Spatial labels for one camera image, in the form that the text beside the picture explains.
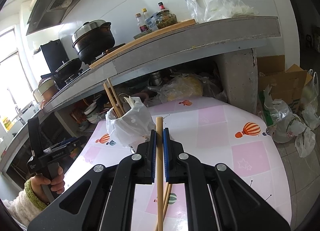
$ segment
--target sleeve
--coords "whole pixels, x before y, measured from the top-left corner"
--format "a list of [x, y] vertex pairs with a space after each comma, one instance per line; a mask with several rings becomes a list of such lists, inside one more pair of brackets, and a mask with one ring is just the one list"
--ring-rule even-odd
[[19, 193], [14, 201], [4, 200], [3, 204], [12, 217], [26, 227], [32, 219], [47, 207], [33, 193], [30, 179], [26, 181], [24, 190]]

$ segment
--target orange striped hot air balloon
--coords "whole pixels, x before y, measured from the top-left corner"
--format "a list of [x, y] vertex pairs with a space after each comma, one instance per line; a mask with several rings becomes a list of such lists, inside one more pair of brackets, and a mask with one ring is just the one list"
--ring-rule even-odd
[[243, 135], [258, 135], [261, 132], [260, 127], [253, 122], [246, 123], [243, 127], [242, 132], [237, 132], [235, 136], [237, 138], [242, 137]]
[[102, 144], [105, 144], [110, 139], [109, 134], [105, 134], [100, 139], [96, 140], [96, 143], [100, 142]]
[[192, 105], [192, 102], [190, 102], [189, 100], [184, 100], [183, 102], [179, 102], [179, 104], [190, 106]]

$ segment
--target chopstick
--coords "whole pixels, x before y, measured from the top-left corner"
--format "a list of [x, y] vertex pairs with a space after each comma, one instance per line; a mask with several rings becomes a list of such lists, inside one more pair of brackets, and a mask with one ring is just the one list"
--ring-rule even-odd
[[[167, 213], [167, 209], [168, 209], [168, 202], [169, 202], [169, 198], [170, 198], [170, 193], [171, 193], [171, 189], [172, 189], [172, 184], [169, 184], [167, 182], [166, 186], [165, 186], [165, 196], [164, 196], [164, 208], [163, 208], [163, 218], [165, 218], [165, 215]], [[156, 229], [155, 231], [158, 231], [158, 222], [156, 224]]]
[[158, 191], [158, 230], [163, 231], [163, 117], [156, 118], [156, 163]]
[[122, 114], [121, 114], [121, 112], [119, 111], [119, 109], [118, 109], [118, 107], [117, 107], [117, 105], [116, 105], [116, 102], [113, 100], [113, 96], [111, 95], [111, 92], [110, 92], [110, 90], [109, 90], [109, 88], [108, 88], [108, 85], [107, 85], [106, 83], [103, 83], [103, 86], [104, 86], [104, 89], [105, 89], [106, 92], [107, 92], [107, 95], [108, 95], [108, 97], [109, 97], [109, 99], [110, 99], [110, 102], [111, 102], [111, 104], [112, 104], [112, 106], [113, 106], [113, 109], [115, 110], [116, 116], [117, 116], [118, 118], [122, 117]]
[[121, 103], [120, 103], [120, 100], [119, 100], [119, 98], [118, 98], [117, 93], [115, 92], [115, 89], [113, 88], [113, 85], [111, 84], [110, 78], [107, 78], [107, 80], [108, 80], [108, 83], [109, 83], [110, 88], [111, 88], [111, 90], [112, 90], [112, 93], [113, 93], [113, 95], [115, 96], [116, 101], [117, 101], [117, 103], [118, 103], [118, 105], [119, 105], [119, 107], [120, 107], [120, 110], [122, 111], [122, 115], [124, 115], [124, 114], [125, 114], [124, 109], [123, 109], [123, 107], [122, 107], [122, 105], [121, 105]]

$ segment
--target cardboard box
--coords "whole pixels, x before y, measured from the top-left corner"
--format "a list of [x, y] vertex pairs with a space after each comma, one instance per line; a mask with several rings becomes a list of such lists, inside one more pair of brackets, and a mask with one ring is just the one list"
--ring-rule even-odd
[[272, 86], [272, 99], [282, 99], [289, 105], [293, 113], [297, 113], [302, 89], [312, 77], [306, 70], [303, 70], [296, 64], [285, 71], [284, 55], [258, 57], [257, 63], [259, 75], [258, 99], [260, 99], [261, 104], [264, 104], [264, 100], [261, 100], [260, 93], [269, 85]]

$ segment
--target window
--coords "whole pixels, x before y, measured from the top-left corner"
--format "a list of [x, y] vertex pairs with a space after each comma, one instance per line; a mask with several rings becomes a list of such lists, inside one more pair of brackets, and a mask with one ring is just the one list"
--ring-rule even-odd
[[0, 116], [11, 122], [16, 107], [24, 109], [32, 100], [32, 89], [23, 70], [14, 30], [0, 35]]

